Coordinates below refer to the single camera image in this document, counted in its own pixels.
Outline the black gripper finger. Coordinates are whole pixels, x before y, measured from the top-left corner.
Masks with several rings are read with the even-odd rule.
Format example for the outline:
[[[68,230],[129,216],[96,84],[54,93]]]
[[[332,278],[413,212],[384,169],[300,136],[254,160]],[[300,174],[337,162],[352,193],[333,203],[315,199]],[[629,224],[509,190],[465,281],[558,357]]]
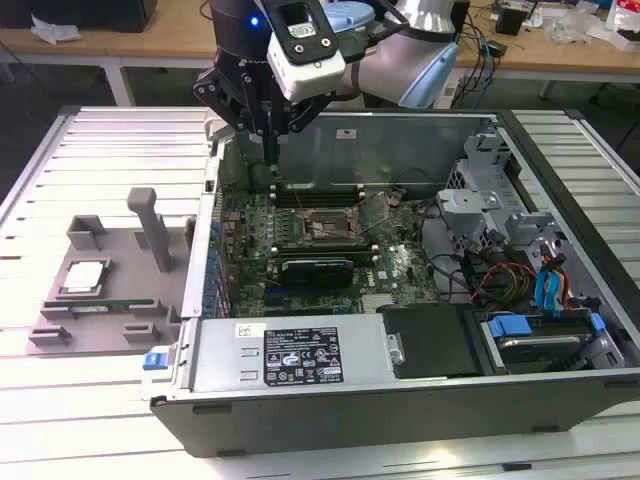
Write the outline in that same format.
[[[258,138],[263,161],[272,165],[272,135],[268,112],[263,106],[257,77],[241,69],[233,79],[219,69],[208,69],[198,76],[193,93],[238,132],[248,132]]]
[[[330,95],[321,94],[292,102],[280,96],[271,103],[271,164],[279,161],[279,140],[301,132],[330,104]]]

